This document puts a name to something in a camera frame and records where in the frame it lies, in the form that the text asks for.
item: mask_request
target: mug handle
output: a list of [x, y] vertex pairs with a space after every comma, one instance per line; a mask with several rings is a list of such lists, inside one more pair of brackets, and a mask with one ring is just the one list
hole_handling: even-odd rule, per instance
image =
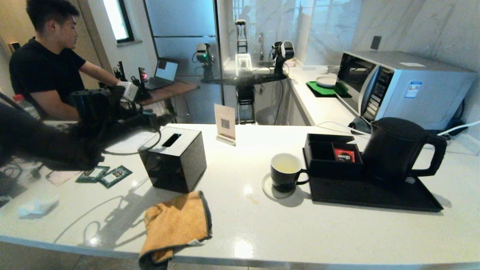
[[429, 134], [423, 145], [425, 144], [431, 144], [435, 147], [435, 152], [433, 153], [430, 167], [424, 170], [412, 170], [412, 176], [434, 175], [435, 173], [437, 173], [437, 170], [440, 167], [442, 160], [444, 159], [445, 151], [447, 149], [447, 141], [445, 138], [435, 134]]
[[308, 171], [307, 171], [306, 169], [300, 169], [300, 171], [298, 171], [297, 175], [295, 175], [295, 182], [296, 182], [297, 184], [306, 184], [306, 183], [308, 183], [308, 181], [310, 181], [310, 176], [309, 176], [308, 179], [305, 180], [305, 181], [300, 181], [300, 182], [298, 181], [298, 179], [299, 179], [299, 177], [300, 177], [300, 174], [301, 174], [302, 172], [304, 172], [304, 173], [306, 173], [306, 174], [308, 175]]

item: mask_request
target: short black hair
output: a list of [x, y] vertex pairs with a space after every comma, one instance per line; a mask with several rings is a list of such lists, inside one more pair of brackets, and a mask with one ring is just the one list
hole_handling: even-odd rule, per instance
[[37, 32], [42, 32], [49, 20], [62, 25], [70, 16], [80, 15], [67, 0], [27, 0], [27, 14]]

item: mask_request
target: qr code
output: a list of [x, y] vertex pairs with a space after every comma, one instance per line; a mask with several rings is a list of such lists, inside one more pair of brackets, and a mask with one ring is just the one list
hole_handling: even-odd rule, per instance
[[225, 119], [221, 119], [221, 121], [222, 121], [222, 127], [223, 128], [230, 129], [230, 121], [225, 120]]

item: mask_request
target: laptop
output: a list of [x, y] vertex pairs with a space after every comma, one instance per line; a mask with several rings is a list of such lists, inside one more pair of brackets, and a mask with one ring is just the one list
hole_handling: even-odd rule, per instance
[[173, 84], [175, 82], [178, 65], [178, 62], [158, 58], [155, 76], [148, 78], [148, 82], [145, 83], [145, 88], [155, 90]]

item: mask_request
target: green cloth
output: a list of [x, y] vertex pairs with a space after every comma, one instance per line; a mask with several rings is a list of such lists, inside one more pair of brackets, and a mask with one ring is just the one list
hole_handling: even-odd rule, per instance
[[308, 87], [310, 87], [312, 90], [317, 91], [318, 93], [328, 96], [328, 95], [335, 95], [335, 92], [337, 92], [339, 95], [343, 95], [347, 93], [347, 88], [341, 84], [341, 83], [336, 83], [334, 88], [325, 88], [321, 87], [317, 84], [317, 82], [307, 82]]

